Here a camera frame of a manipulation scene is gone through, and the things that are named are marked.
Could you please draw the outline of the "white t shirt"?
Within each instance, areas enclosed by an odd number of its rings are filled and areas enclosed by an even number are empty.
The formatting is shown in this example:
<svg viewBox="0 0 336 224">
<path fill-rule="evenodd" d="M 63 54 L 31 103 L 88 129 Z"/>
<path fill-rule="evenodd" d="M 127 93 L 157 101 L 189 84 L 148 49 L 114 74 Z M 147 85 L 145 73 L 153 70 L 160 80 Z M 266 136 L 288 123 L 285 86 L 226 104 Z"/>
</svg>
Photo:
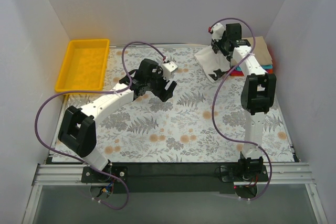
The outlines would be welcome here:
<svg viewBox="0 0 336 224">
<path fill-rule="evenodd" d="M 194 57 L 202 67 L 206 77 L 210 82 L 215 82 L 230 70 L 230 63 L 221 53 L 214 53 L 211 46 L 198 51 Z"/>
</svg>

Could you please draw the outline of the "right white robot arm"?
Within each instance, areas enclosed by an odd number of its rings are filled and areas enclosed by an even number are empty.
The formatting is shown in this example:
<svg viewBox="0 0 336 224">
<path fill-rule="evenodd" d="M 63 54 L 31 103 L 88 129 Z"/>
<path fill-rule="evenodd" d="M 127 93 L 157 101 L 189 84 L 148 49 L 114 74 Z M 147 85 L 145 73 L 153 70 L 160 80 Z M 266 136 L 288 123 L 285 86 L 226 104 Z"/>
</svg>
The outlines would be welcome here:
<svg viewBox="0 0 336 224">
<path fill-rule="evenodd" d="M 268 73 L 254 56 L 255 42 L 242 39 L 239 23 L 222 25 L 217 23 L 208 31 L 212 35 L 211 46 L 215 53 L 221 52 L 234 67 L 240 67 L 245 83 L 240 96 L 244 109 L 245 137 L 237 162 L 223 166 L 220 170 L 230 180 L 241 178 L 251 180 L 263 171 L 261 150 L 263 127 L 266 115 L 273 106 L 276 89 L 276 76 Z"/>
</svg>

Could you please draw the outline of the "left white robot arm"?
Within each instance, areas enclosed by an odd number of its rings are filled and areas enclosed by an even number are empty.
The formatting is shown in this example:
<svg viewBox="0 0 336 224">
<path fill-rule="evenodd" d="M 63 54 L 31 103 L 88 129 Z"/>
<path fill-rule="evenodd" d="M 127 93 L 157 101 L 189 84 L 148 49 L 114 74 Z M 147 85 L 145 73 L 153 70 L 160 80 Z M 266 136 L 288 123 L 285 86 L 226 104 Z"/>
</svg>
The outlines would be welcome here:
<svg viewBox="0 0 336 224">
<path fill-rule="evenodd" d="M 96 127 L 110 114 L 147 92 L 152 92 L 162 102 L 170 99 L 177 85 L 172 80 L 177 69 L 177 64 L 172 61 L 158 64 L 150 59 L 142 60 L 139 67 L 127 72 L 109 94 L 79 108 L 68 107 L 58 139 L 85 163 L 94 167 L 93 175 L 98 181 L 108 181 L 112 170 L 108 166 L 110 161 L 98 150 Z"/>
</svg>

